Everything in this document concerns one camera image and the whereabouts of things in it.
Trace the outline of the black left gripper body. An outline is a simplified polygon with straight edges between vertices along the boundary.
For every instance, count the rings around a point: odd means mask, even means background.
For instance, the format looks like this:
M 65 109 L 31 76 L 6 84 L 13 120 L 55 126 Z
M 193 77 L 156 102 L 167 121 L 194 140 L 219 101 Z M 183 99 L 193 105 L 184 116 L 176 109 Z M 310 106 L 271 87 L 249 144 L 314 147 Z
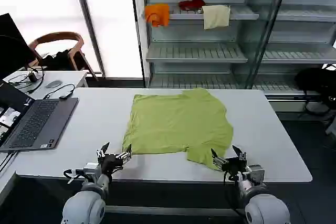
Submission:
M 123 169 L 123 160 L 114 154 L 106 154 L 99 157 L 99 164 L 101 173 L 107 176 L 111 176 L 116 171 Z

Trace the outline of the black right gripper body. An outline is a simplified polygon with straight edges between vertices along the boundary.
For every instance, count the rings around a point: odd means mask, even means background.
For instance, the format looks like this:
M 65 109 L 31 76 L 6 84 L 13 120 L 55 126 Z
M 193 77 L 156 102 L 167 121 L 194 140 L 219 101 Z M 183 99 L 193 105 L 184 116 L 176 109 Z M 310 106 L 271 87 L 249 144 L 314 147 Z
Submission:
M 222 164 L 222 171 L 229 172 L 230 174 L 237 174 L 238 172 L 246 171 L 246 160 L 239 157 L 231 157 L 224 159 Z

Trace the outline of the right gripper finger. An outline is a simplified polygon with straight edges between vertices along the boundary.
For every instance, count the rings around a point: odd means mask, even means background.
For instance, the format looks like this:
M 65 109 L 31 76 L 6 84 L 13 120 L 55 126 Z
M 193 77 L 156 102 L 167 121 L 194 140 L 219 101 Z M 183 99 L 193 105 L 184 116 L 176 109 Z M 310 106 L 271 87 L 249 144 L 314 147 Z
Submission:
M 211 148 L 211 152 L 212 152 L 213 164 L 217 168 L 222 169 L 223 159 L 217 155 L 217 153 L 213 148 Z
M 232 148 L 240 160 L 246 160 L 246 152 L 243 152 L 239 147 L 235 145 L 233 145 Z

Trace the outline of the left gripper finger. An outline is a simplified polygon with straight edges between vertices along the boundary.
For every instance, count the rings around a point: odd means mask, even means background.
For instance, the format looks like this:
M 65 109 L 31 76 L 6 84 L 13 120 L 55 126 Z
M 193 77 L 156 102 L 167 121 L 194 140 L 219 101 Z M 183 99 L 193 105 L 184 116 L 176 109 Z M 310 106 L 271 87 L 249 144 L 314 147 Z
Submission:
M 132 145 L 130 144 L 126 150 L 121 153 L 118 158 L 122 161 L 122 164 L 126 164 L 132 157 Z
M 109 144 L 110 144 L 110 143 L 107 142 L 105 145 L 103 145 L 103 146 L 101 147 L 101 149 L 99 149 L 99 150 L 96 151 L 96 153 L 97 153 L 97 158 L 98 158 L 98 159 L 105 157 L 105 153 L 106 153 L 106 151 L 107 151 L 107 149 L 108 149 L 108 147 L 109 147 Z

